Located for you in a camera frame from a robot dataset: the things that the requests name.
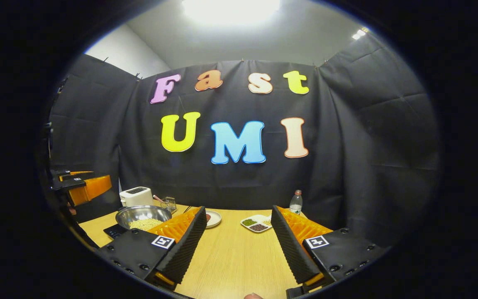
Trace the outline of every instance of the white toaster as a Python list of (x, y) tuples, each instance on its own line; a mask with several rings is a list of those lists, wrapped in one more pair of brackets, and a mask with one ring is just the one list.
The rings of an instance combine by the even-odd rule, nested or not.
[(135, 187), (119, 193), (123, 206), (154, 206), (152, 192), (147, 187)]

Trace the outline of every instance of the wire basket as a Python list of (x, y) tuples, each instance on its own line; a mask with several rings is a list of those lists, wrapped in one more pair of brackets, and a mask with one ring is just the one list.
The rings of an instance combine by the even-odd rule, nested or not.
[(160, 202), (160, 206), (168, 210), (171, 214), (176, 212), (176, 202), (173, 197), (165, 197), (164, 202)]

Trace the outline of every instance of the white ceiling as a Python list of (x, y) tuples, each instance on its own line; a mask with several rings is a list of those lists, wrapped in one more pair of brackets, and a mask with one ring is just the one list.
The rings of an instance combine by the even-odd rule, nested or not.
[(362, 26), (311, 0), (281, 0), (256, 25), (211, 26), (190, 19), (181, 0), (165, 0), (127, 24), (171, 69), (243, 58), (320, 66)]

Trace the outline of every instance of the white wall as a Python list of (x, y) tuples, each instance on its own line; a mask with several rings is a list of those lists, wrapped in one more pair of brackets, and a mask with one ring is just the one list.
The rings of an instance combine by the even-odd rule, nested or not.
[(126, 24), (104, 36), (86, 54), (146, 78), (171, 70), (165, 62)]

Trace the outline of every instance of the metal bowl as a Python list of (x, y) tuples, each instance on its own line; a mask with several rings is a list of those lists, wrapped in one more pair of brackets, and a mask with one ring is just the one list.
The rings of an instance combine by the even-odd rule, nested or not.
[(136, 220), (157, 219), (165, 222), (172, 217), (168, 210), (159, 206), (131, 206), (120, 210), (115, 216), (115, 221), (125, 229), (130, 229), (130, 223)]

